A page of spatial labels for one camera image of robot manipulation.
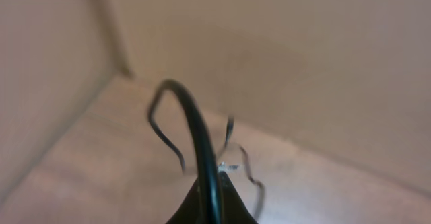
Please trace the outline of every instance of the floor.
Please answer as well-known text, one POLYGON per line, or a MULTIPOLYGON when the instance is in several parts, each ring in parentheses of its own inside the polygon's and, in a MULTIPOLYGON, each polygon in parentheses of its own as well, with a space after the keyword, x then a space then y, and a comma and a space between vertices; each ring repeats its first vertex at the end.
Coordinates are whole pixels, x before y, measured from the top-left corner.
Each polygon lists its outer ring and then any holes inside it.
MULTIPOLYGON (((0 223, 164 223, 195 180, 184 116, 172 96, 156 119, 184 153, 175 154, 145 121, 152 87, 116 77, 87 112, 9 196, 0 223)), ((226 116, 202 110, 219 149, 226 116)), ((266 187, 260 223, 431 223, 431 200, 383 178, 299 148, 236 122, 220 161, 240 164, 234 143, 248 151, 253 174, 266 187)), ((229 173, 247 208, 255 187, 239 169, 229 173)))

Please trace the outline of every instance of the white wall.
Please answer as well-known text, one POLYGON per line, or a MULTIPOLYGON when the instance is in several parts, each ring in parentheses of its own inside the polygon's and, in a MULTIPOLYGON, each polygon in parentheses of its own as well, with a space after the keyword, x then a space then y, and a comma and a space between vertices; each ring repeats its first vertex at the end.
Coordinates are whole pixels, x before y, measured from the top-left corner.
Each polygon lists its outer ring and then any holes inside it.
POLYGON ((0 0, 0 200, 113 74, 90 0, 0 0))
POLYGON ((113 1, 141 78, 431 191, 431 0, 113 1))

